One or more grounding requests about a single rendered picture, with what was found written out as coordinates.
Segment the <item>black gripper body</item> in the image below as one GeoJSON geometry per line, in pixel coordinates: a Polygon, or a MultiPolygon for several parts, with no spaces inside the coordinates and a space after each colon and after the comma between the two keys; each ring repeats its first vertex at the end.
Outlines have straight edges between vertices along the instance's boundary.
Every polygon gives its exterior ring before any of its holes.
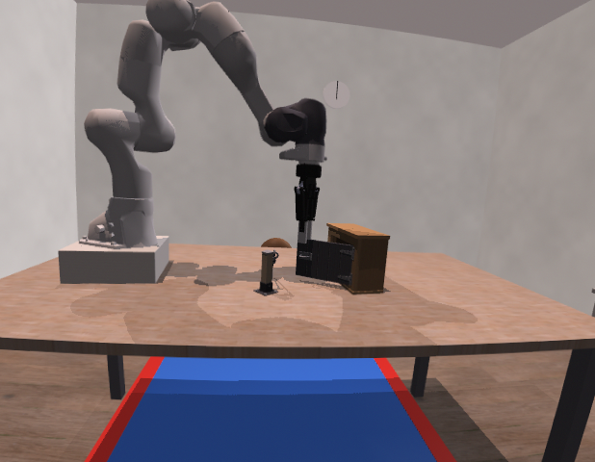
{"type": "Polygon", "coordinates": [[[309,184],[316,184],[316,178],[321,178],[322,167],[318,165],[297,165],[296,176],[300,177],[299,184],[303,181],[304,195],[308,195],[309,184]],[[311,177],[313,176],[313,177],[311,177]]]}

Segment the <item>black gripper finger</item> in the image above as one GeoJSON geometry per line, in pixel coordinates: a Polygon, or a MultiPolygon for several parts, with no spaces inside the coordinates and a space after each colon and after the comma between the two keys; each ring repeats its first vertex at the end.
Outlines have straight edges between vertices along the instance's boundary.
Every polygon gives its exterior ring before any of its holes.
{"type": "Polygon", "coordinates": [[[298,220],[297,242],[306,244],[308,227],[308,207],[313,184],[309,184],[308,195],[304,195],[303,181],[294,188],[296,194],[296,219],[298,220]],[[305,201],[304,201],[305,200],[305,201]]]}
{"type": "Polygon", "coordinates": [[[315,220],[316,216],[316,209],[317,209],[317,202],[318,202],[318,195],[320,188],[316,188],[316,184],[313,184],[313,190],[311,198],[309,199],[309,207],[308,207],[308,227],[307,227],[307,239],[311,240],[312,235],[312,220],[315,220]]]}

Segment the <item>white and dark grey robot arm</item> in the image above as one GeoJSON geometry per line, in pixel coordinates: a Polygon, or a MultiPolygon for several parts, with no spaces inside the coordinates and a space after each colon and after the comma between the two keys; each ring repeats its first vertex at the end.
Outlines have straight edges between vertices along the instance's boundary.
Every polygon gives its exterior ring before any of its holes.
{"type": "Polygon", "coordinates": [[[281,160],[310,165],[327,160],[323,103],[303,98],[275,109],[260,86],[251,41],[222,3],[196,8],[188,0],[148,0],[145,12],[148,21],[134,20],[128,25],[118,66],[117,86],[136,102],[135,112],[95,109],[84,122],[88,140],[110,166],[113,197],[108,210],[91,221],[88,236],[79,244],[123,249],[158,243],[152,173],[136,160],[134,151],[166,152],[175,144],[175,128],[162,110],[159,95],[161,65],[168,49],[187,50],[204,43],[253,112],[263,141],[270,146],[296,142],[295,148],[279,153],[281,160]],[[265,125],[264,120],[269,123],[265,125]]]}

